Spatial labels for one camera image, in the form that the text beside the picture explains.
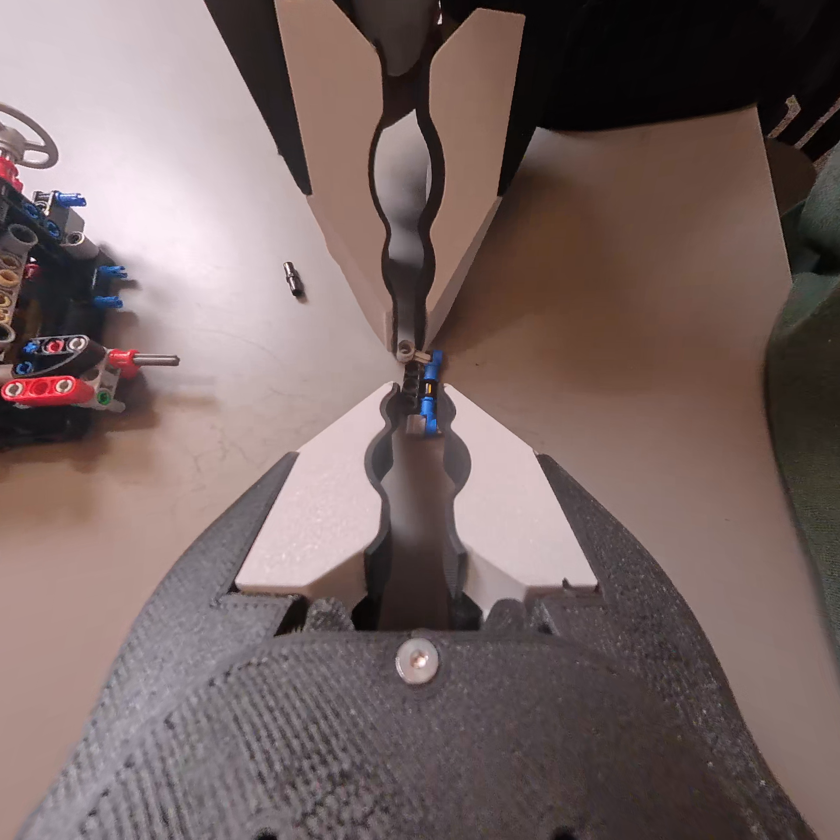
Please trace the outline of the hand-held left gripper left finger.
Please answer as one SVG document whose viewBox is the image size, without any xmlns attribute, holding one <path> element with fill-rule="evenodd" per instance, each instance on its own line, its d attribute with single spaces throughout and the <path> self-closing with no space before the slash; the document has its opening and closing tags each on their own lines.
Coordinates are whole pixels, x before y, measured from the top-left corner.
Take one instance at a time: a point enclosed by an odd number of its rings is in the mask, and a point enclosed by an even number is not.
<svg viewBox="0 0 840 840">
<path fill-rule="evenodd" d="M 382 601 L 392 574 L 393 468 L 401 388 L 387 382 L 304 444 L 235 585 L 249 595 Z"/>
</svg>

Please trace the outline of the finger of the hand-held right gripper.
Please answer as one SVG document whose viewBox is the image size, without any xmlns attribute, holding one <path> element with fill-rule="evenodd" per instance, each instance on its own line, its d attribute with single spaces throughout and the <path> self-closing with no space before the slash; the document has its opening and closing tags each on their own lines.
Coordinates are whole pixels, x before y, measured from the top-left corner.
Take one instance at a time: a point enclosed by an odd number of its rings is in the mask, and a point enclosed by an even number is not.
<svg viewBox="0 0 840 840">
<path fill-rule="evenodd" d="M 368 324 L 395 344 L 389 244 L 373 188 L 384 116 L 376 49 L 336 2 L 276 2 L 312 191 L 309 205 Z"/>
<path fill-rule="evenodd" d="M 479 8 L 431 61 L 420 111 L 429 150 L 425 344 L 443 327 L 501 203 L 525 27 L 525 14 Z"/>
</svg>

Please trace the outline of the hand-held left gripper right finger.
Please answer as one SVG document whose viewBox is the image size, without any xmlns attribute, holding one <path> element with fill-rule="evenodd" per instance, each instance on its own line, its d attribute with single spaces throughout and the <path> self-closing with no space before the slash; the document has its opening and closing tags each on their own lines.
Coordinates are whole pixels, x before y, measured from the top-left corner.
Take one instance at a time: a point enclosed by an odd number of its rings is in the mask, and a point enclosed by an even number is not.
<svg viewBox="0 0 840 840">
<path fill-rule="evenodd" d="M 500 602 L 600 593 L 539 454 L 453 385 L 442 390 L 451 609 L 489 618 Z"/>
</svg>

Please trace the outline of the partly built lego car chassis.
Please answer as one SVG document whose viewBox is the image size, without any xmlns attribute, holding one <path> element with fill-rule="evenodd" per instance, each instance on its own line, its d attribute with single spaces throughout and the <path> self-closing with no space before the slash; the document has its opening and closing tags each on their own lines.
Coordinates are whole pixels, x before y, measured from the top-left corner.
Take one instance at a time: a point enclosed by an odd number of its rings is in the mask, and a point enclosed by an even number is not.
<svg viewBox="0 0 840 840">
<path fill-rule="evenodd" d="M 85 232 L 82 194 L 35 191 L 23 167 L 59 163 L 52 136 L 2 103 L 2 449 L 79 440 L 95 413 L 121 413 L 120 388 L 178 355 L 106 344 L 107 313 L 121 310 L 124 266 Z"/>
</svg>

